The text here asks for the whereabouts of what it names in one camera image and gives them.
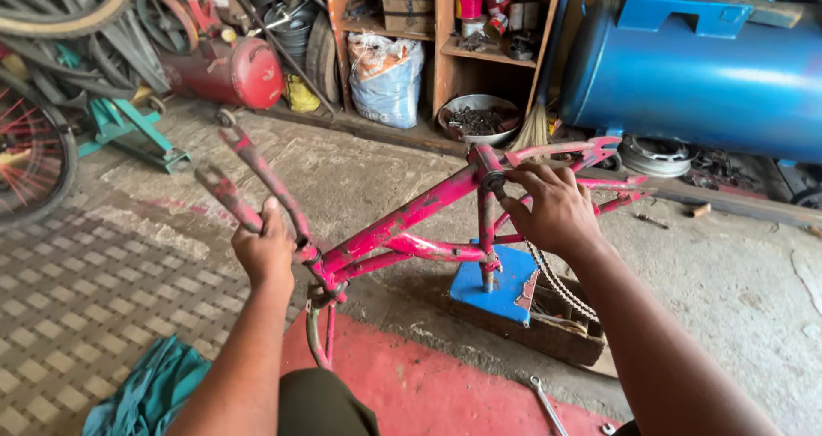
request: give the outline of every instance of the bicycle chain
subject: bicycle chain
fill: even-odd
[[[554,271],[551,270],[551,267],[548,265],[548,259],[545,257],[545,252],[538,249],[534,246],[533,243],[525,240],[525,244],[528,246],[528,251],[531,252],[531,258],[537,264],[539,271],[542,275],[545,275],[545,278],[548,279],[548,283],[551,284],[551,288],[557,292],[557,294],[562,297],[572,308],[576,309],[576,311],[582,314],[585,317],[588,317],[590,320],[599,323],[599,317],[597,317],[596,311],[591,308],[591,306],[584,303],[581,299],[577,298],[573,293],[570,292],[568,287],[566,287],[560,280],[557,278],[557,275],[554,274]]]

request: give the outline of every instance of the blue air tank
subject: blue air tank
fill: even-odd
[[[716,149],[822,164],[822,31],[745,23],[699,36],[685,15],[618,28],[625,0],[597,0],[571,48],[560,119]]]

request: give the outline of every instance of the hand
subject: hand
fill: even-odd
[[[252,289],[273,284],[287,289],[289,296],[294,289],[291,273],[291,255],[297,248],[286,234],[280,204],[273,197],[262,206],[262,234],[249,232],[241,225],[231,238],[234,254],[248,273]]]
[[[506,177],[525,188],[533,197],[532,210],[507,197],[502,207],[511,215],[514,227],[541,250],[567,263],[605,242],[591,206],[591,191],[576,183],[569,168],[551,170],[547,166],[521,164]]]

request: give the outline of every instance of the teal cloth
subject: teal cloth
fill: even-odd
[[[156,340],[117,392],[91,409],[83,436],[162,436],[209,368],[177,335]]]

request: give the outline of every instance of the wrench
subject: wrench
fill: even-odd
[[[557,431],[559,431],[560,436],[568,436],[565,428],[562,428],[562,423],[560,423],[559,417],[557,417],[557,414],[555,414],[554,410],[551,408],[551,403],[548,402],[548,398],[545,397],[545,393],[542,392],[542,380],[540,380],[537,376],[531,377],[531,387],[537,392],[537,396],[539,396],[539,399],[542,401],[542,405],[545,406],[545,410],[548,411],[548,416],[551,418],[551,421],[554,422],[554,426],[557,427]]]

